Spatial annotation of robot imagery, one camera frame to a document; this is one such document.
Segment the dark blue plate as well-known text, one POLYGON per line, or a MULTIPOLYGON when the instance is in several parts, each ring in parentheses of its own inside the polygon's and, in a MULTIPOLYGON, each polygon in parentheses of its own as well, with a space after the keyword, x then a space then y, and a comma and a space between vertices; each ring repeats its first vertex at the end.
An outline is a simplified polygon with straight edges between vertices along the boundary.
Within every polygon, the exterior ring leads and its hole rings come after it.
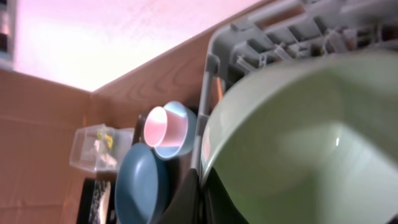
POLYGON ((165 162, 143 143, 127 152, 118 172, 114 202, 121 224, 157 223, 169 199, 165 162))

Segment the mint green bowl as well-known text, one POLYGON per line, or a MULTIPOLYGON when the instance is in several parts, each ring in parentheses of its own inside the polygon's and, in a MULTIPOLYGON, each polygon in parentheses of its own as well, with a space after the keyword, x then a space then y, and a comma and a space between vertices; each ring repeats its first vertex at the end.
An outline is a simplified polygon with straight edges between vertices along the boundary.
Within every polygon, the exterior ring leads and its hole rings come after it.
POLYGON ((210 114, 201 165, 250 223, 387 223, 397 215, 397 54, 283 62, 242 78, 210 114))

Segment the pink cup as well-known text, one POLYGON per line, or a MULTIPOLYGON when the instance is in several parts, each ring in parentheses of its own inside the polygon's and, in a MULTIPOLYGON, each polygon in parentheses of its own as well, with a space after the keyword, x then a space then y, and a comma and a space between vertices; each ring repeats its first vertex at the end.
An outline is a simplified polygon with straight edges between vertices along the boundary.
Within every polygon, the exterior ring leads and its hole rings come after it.
POLYGON ((164 107, 152 109, 144 124, 144 139, 150 147, 171 146, 178 143, 182 133, 173 128, 173 124, 182 124, 182 119, 168 112, 164 107))

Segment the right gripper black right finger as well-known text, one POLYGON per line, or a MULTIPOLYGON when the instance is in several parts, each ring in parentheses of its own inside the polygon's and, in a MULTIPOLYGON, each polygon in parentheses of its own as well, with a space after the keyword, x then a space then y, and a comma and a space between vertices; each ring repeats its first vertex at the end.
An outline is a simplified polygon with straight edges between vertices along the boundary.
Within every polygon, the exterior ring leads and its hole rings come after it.
POLYGON ((203 187, 204 223, 248 224, 230 199, 219 175, 212 168, 203 187))

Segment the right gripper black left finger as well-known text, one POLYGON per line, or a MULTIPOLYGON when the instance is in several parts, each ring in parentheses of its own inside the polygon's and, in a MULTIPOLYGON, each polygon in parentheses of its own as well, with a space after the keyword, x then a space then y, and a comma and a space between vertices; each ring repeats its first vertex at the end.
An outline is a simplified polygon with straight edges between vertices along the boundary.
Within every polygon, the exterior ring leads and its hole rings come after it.
POLYGON ((199 203, 199 176, 196 169, 190 169, 157 224, 197 224, 199 203))

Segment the white tissue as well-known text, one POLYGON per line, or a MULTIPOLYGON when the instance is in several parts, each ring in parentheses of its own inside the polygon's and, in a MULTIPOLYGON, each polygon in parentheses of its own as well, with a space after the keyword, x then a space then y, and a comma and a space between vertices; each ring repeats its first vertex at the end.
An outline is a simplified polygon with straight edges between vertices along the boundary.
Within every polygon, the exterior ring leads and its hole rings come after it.
POLYGON ((116 168, 118 162, 111 155, 111 150, 106 148, 103 141, 95 140, 90 152, 95 156, 96 170, 110 170, 116 168))

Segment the light blue bowl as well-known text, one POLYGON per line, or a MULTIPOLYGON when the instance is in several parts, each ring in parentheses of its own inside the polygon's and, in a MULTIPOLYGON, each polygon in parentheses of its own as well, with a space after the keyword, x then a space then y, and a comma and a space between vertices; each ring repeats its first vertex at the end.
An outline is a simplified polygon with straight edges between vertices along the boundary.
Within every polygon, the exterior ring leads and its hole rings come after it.
POLYGON ((164 109, 182 119, 182 124, 172 125, 173 128, 177 128, 183 134, 182 137, 179 137, 178 143, 173 143, 171 146, 155 147, 155 153, 159 158, 171 160, 188 154, 193 149, 197 115, 191 109, 177 101, 167 103, 164 105, 164 109))

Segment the green snack wrapper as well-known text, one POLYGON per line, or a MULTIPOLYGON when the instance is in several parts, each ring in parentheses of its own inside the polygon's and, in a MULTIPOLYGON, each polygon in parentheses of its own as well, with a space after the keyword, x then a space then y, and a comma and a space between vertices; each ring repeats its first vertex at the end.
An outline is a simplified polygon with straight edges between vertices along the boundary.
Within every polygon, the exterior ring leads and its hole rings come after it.
POLYGON ((112 150, 114 146, 114 138, 112 135, 98 131, 96 137, 97 140, 103 141, 105 143, 107 149, 112 150))

